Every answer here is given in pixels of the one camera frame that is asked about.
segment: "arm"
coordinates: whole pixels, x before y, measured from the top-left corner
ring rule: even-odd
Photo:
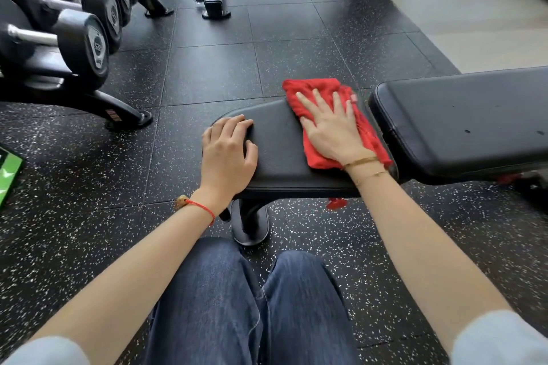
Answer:
[[[202,181],[191,200],[217,216],[249,183],[257,146],[243,116],[221,119],[202,136]],[[202,208],[187,205],[92,280],[32,337],[63,336],[76,342],[92,365],[113,364],[151,312],[179,265],[211,223]]]
[[[337,93],[334,110],[315,92],[316,104],[298,96],[312,113],[303,118],[313,146],[343,166],[374,156],[365,149],[350,102],[344,110]],[[474,319],[510,305],[478,267],[449,236],[406,194],[380,162],[350,166],[347,171],[407,289],[451,352],[456,337]]]

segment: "sleeve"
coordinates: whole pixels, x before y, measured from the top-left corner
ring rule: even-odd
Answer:
[[[2,365],[90,365],[76,343],[60,336],[47,336],[25,343]]]
[[[452,365],[548,365],[548,339],[517,313],[497,310],[470,323],[456,338]]]

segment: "jeans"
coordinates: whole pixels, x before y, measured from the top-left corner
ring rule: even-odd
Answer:
[[[339,289],[314,255],[279,255],[263,287],[238,246],[201,238],[158,301],[146,365],[358,364]]]

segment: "green object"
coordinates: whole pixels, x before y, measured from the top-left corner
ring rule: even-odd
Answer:
[[[17,173],[23,166],[23,158],[0,144],[0,207],[13,186]]]

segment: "forearm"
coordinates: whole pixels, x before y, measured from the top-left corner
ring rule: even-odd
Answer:
[[[210,194],[192,198],[215,213],[223,206]],[[32,339],[64,336],[92,365],[113,364],[210,222],[204,209],[185,206],[97,276]]]
[[[443,347],[492,310],[511,309],[501,293],[382,166],[362,165],[350,175],[377,226],[390,259]]]

